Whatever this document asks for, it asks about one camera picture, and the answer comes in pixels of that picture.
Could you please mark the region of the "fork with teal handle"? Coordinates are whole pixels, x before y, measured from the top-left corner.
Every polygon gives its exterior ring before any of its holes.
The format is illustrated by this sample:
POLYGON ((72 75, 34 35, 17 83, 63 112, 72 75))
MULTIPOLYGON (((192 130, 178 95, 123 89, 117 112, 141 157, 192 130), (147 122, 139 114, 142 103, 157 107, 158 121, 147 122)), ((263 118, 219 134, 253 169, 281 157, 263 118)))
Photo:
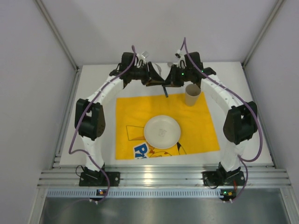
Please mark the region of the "fork with teal handle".
MULTIPOLYGON (((161 67, 157 63, 155 63, 155 65, 156 65, 156 67, 158 69, 159 76, 162 76, 162 69, 161 69, 161 67)), ((167 92, 165 86, 163 86, 163 91, 164 91, 165 97, 168 98, 169 95, 168 95, 168 92, 167 92)))

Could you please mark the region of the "beige cup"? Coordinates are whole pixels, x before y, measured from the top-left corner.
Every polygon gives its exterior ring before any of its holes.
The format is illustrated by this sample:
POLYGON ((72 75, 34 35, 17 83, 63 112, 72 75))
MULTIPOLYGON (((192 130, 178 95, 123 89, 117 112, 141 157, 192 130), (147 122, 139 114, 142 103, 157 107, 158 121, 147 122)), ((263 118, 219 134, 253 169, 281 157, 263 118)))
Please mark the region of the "beige cup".
POLYGON ((201 89, 196 84, 189 84, 185 88, 185 104, 194 106, 201 94, 201 89))

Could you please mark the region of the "cream round plate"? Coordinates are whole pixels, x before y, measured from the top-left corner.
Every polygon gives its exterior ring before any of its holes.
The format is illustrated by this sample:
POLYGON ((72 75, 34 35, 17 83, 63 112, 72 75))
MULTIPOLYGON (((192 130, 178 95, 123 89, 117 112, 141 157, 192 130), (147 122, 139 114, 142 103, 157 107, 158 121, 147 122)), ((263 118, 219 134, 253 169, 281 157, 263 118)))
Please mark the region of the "cream round plate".
POLYGON ((157 149, 169 149, 175 146, 181 136, 181 128, 178 122, 166 115, 149 119, 143 132, 145 140, 157 149))

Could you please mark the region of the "yellow cartoon cloth placemat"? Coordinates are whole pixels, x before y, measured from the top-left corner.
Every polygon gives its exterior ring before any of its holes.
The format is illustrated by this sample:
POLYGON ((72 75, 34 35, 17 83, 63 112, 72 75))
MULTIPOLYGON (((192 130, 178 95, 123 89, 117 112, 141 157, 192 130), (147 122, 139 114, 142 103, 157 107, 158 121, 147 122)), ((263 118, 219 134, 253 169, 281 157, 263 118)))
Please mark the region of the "yellow cartoon cloth placemat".
POLYGON ((219 151, 220 146, 204 94, 194 106, 185 104, 185 95, 172 94, 118 98, 116 100, 116 159, 132 160, 199 154, 219 151), (158 115, 175 119, 181 128, 176 145, 158 149, 144 137, 148 120, 158 115))

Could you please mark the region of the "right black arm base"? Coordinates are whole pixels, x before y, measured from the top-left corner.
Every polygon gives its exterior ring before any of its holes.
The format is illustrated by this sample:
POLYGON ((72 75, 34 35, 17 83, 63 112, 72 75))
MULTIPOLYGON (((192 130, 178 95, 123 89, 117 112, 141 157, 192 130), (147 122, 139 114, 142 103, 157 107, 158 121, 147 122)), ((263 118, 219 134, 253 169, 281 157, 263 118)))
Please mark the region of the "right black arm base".
POLYGON ((202 177, 204 186, 211 189, 220 186, 243 186, 245 184, 245 176, 240 166, 232 171, 226 171, 220 162, 216 170, 204 171, 202 177))

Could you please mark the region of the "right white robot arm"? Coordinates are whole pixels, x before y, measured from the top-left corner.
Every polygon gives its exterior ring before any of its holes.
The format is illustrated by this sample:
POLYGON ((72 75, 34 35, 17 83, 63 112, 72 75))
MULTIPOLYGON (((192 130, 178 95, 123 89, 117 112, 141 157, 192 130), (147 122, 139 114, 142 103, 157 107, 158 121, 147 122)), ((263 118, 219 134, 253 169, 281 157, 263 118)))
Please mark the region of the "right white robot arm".
POLYGON ((209 95, 226 115, 223 125, 227 139, 224 155, 215 171, 203 173, 204 183, 214 187, 233 183, 241 173, 240 157, 245 146, 257 131, 257 106, 253 101, 242 102, 230 93, 216 72, 203 66, 198 52, 183 55, 178 50, 176 57, 178 62, 171 65, 164 86, 182 87, 184 83, 192 82, 209 95))

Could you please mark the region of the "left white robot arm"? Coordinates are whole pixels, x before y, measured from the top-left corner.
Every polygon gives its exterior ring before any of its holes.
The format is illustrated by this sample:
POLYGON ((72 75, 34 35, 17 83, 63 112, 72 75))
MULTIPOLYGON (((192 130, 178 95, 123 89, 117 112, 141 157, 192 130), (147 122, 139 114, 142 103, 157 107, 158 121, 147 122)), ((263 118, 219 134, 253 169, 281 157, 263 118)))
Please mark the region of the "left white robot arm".
POLYGON ((80 174, 84 182, 101 184, 104 179, 109 179, 100 146, 100 137, 106 127, 103 106, 132 80, 139 80, 144 86, 165 83, 161 69, 155 69, 151 62, 146 62, 144 55, 125 52, 104 84, 88 98, 80 98, 76 102, 74 135, 79 135, 84 144, 81 151, 86 154, 86 164, 80 174))

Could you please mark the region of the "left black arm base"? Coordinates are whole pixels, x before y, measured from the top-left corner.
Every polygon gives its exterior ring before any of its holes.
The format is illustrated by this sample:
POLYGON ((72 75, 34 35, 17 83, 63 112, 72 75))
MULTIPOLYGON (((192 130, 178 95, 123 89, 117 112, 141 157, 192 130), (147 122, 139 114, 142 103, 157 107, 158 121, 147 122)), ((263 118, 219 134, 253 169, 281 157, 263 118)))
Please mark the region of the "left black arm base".
POLYGON ((106 177, 101 171, 92 171, 87 167, 78 165, 75 173, 79 177, 80 187, 107 187, 108 181, 110 186, 118 187, 120 183, 120 172, 108 171, 105 173, 106 177))

